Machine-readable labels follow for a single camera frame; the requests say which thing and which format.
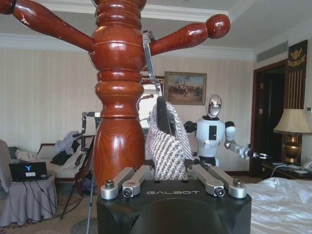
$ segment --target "carpet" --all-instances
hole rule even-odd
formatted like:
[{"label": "carpet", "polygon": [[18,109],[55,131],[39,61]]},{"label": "carpet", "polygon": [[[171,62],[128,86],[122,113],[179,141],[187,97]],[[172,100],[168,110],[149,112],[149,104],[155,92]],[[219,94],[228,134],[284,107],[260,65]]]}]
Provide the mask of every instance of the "carpet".
[{"label": "carpet", "polygon": [[[71,185],[68,183],[56,184],[58,194],[58,212],[60,215],[66,204],[70,193]],[[96,219],[96,198],[94,195],[93,206],[91,212],[90,233],[97,234],[97,219]],[[6,193],[0,188],[0,212],[3,208]],[[43,220],[41,222],[28,222],[22,227],[11,224],[6,228],[0,228],[0,234],[85,234],[88,218],[89,196],[81,197],[75,192],[68,207],[68,211],[72,209],[78,202],[80,204],[73,211],[64,216],[63,220],[59,217]]]}]

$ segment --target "table lamp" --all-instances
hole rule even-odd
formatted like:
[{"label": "table lamp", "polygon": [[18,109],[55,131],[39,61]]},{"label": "table lamp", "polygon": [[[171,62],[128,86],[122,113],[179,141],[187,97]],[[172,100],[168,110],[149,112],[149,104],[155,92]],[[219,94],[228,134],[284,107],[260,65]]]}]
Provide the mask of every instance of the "table lamp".
[{"label": "table lamp", "polygon": [[301,144],[298,143],[298,136],[304,133],[311,133],[307,122],[306,113],[302,109],[284,109],[282,118],[273,130],[288,136],[288,141],[283,144],[285,161],[296,163],[297,157],[301,153]]}]

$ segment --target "gray chair cover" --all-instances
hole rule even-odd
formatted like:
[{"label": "gray chair cover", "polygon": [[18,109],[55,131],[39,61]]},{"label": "gray chair cover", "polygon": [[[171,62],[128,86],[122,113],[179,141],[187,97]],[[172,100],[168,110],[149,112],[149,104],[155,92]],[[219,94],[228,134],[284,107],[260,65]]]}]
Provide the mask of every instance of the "gray chair cover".
[{"label": "gray chair cover", "polygon": [[4,190],[8,192],[0,216],[0,227],[15,222],[23,225],[28,219],[38,222],[42,218],[52,218],[57,211],[55,176],[50,175],[47,180],[38,180],[38,183],[36,181],[11,182],[11,173],[8,169],[11,158],[5,146],[6,143],[0,140],[0,179]]}]

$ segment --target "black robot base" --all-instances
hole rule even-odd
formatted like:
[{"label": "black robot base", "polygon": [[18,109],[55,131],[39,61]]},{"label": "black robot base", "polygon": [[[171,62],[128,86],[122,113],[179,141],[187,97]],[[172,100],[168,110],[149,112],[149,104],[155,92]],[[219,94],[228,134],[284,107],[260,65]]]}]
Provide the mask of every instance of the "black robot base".
[{"label": "black robot base", "polygon": [[97,198],[99,234],[250,234],[252,200],[212,196],[199,180],[146,180],[140,193]]}]

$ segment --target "tripod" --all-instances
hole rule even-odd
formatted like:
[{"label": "tripod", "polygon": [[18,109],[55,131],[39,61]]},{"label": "tripod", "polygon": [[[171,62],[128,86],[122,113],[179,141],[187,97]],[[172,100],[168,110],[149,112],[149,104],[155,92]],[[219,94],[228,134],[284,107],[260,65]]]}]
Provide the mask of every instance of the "tripod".
[{"label": "tripod", "polygon": [[85,167],[89,157],[92,157],[95,136],[93,136],[92,142],[91,142],[89,148],[88,149],[85,148],[85,136],[84,136],[84,134],[86,132],[86,117],[94,117],[95,123],[96,123],[96,129],[98,128],[98,126],[100,124],[100,121],[101,121],[100,112],[87,112],[87,113],[83,112],[82,113],[82,131],[81,131],[81,134],[74,135],[73,137],[77,137],[77,136],[81,135],[81,151],[86,152],[86,156],[85,156],[84,161],[82,163],[82,166],[80,167],[79,172],[78,172],[78,174],[76,176],[75,182],[74,182],[74,184],[72,186],[72,190],[71,190],[70,195],[69,195],[69,197],[67,199],[65,208],[63,210],[62,215],[60,216],[60,219],[63,219],[64,215],[66,214],[66,210],[67,210],[68,204],[70,202],[70,199],[72,198],[72,195],[74,193],[75,188],[77,187],[78,180],[80,179],[80,176],[82,175],[82,173],[84,171],[92,172],[91,193],[90,193],[88,222],[87,222],[87,232],[86,232],[88,234],[89,233],[89,229],[90,229],[90,219],[91,219],[91,210],[92,210],[92,200],[93,200],[93,190],[94,190],[95,178],[94,178],[94,173],[93,173],[93,164],[92,164],[92,162],[91,162],[91,168],[89,168],[88,170],[84,169],[84,167]]}]

